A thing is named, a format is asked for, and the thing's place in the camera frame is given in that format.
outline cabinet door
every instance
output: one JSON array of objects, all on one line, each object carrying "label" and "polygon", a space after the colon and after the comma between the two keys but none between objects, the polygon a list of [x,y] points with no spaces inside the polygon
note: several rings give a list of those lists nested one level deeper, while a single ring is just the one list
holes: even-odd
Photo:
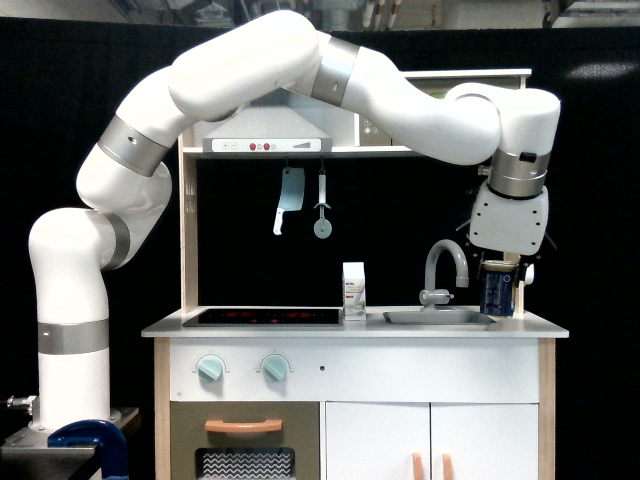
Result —
[{"label": "cabinet door", "polygon": [[413,480],[429,472],[429,404],[326,404],[327,480]]},{"label": "cabinet door", "polygon": [[433,480],[538,480],[537,405],[431,405]]}]

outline gray faucet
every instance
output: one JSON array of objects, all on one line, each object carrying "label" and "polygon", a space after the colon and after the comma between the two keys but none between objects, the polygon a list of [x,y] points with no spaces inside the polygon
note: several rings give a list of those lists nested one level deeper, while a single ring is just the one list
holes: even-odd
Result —
[{"label": "gray faucet", "polygon": [[456,287],[469,286],[469,267],[467,258],[460,246],[452,240],[440,240],[427,255],[427,264],[424,267],[424,290],[420,292],[420,303],[424,305],[422,310],[435,308],[435,305],[445,305],[453,298],[448,290],[436,290],[436,263],[440,254],[448,250],[456,262]]}]

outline silver metal ring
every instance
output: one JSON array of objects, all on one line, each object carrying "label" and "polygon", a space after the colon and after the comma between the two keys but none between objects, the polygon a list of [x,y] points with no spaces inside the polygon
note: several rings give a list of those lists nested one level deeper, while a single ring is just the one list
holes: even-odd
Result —
[{"label": "silver metal ring", "polygon": [[515,155],[497,150],[491,160],[489,186],[508,197],[531,198],[542,193],[551,152]]},{"label": "silver metal ring", "polygon": [[86,323],[38,322],[38,352],[73,355],[109,347],[109,319]]},{"label": "silver metal ring", "polygon": [[105,218],[109,220],[109,223],[113,227],[113,231],[116,234],[116,248],[113,251],[113,256],[109,263],[107,263],[103,271],[115,270],[129,255],[129,249],[131,248],[131,234],[129,233],[129,227],[124,223],[118,215],[115,213],[103,213]]},{"label": "silver metal ring", "polygon": [[169,151],[127,125],[117,115],[98,140],[98,147],[123,167],[145,177],[153,175]]},{"label": "silver metal ring", "polygon": [[311,90],[311,98],[339,107],[353,71],[360,47],[331,38],[322,54],[322,62]]}]

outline metal sink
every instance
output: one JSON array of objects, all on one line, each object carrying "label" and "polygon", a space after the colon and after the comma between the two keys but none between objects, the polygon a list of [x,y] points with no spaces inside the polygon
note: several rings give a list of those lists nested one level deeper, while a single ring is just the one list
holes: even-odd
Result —
[{"label": "metal sink", "polygon": [[414,325],[489,325],[496,323],[488,315],[453,307],[429,307],[418,311],[384,312],[387,322]]}]

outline small carton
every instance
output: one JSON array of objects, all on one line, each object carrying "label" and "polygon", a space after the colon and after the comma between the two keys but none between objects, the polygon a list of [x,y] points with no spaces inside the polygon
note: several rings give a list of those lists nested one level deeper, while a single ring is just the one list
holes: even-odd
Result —
[{"label": "small carton", "polygon": [[364,263],[342,264],[342,299],[345,320],[366,320]]}]

